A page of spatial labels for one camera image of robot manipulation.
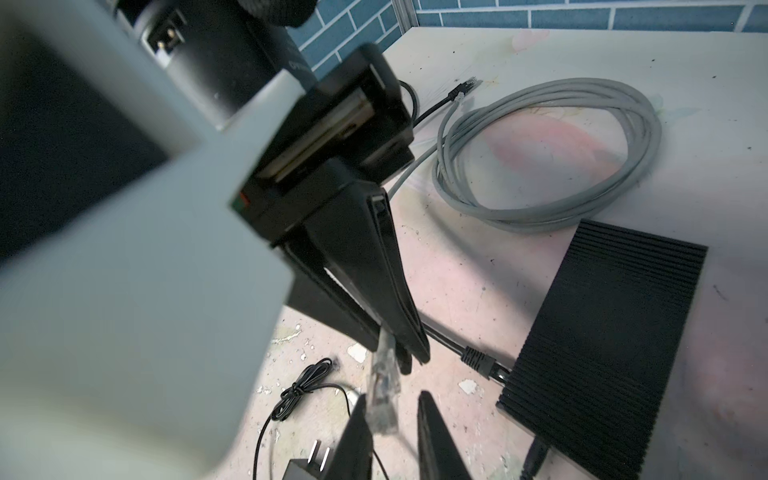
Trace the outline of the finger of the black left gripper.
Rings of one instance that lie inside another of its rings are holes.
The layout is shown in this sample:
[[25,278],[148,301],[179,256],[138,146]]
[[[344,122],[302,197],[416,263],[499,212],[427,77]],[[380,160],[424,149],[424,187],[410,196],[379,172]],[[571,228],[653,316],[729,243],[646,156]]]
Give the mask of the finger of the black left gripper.
[[327,268],[366,314],[421,364],[429,340],[405,279],[389,199],[380,186],[353,181],[304,223]]
[[[384,275],[394,281],[395,299],[403,315],[414,326],[414,301],[404,277],[401,252],[395,233],[384,233],[384,253],[394,270]],[[352,294],[339,286],[325,272],[325,257],[306,233],[289,233],[278,237],[278,251],[295,275],[285,305],[309,316],[337,332],[362,344],[371,351],[377,349],[380,324]],[[413,367],[410,350],[396,340],[395,356],[400,373],[409,375]]]

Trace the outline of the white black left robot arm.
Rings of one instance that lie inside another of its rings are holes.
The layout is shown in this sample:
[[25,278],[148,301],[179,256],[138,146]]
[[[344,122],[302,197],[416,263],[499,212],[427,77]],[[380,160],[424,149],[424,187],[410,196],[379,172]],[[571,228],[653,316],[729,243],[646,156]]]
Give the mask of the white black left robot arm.
[[392,335],[399,370],[430,360],[403,270],[385,184],[414,159],[413,120],[380,48],[315,73],[289,36],[311,1],[112,1],[109,13],[214,126],[277,74],[303,95],[235,200],[292,268],[297,310],[375,350]]

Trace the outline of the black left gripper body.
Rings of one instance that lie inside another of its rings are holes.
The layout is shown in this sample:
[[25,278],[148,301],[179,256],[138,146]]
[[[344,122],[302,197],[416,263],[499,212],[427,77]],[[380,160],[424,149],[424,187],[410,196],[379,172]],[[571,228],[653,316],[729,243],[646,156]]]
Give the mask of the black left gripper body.
[[340,176],[320,173],[326,162],[382,185],[413,161],[412,140],[401,85],[379,47],[366,43],[294,105],[243,186],[242,216],[276,243],[340,187]]

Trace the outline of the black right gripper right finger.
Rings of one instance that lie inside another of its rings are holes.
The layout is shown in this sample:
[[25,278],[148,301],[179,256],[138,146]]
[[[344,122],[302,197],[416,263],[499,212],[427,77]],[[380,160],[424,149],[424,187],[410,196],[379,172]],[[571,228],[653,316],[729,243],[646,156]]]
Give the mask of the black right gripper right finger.
[[418,397],[418,455],[421,480],[471,478],[433,396]]

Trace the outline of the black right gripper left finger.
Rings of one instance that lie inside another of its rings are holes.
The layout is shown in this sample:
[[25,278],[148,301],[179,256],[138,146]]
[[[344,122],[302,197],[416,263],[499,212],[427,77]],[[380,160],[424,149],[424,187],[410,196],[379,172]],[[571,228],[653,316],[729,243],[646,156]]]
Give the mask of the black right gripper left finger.
[[325,468],[324,479],[369,480],[372,475],[373,437],[366,420],[366,395],[360,396]]

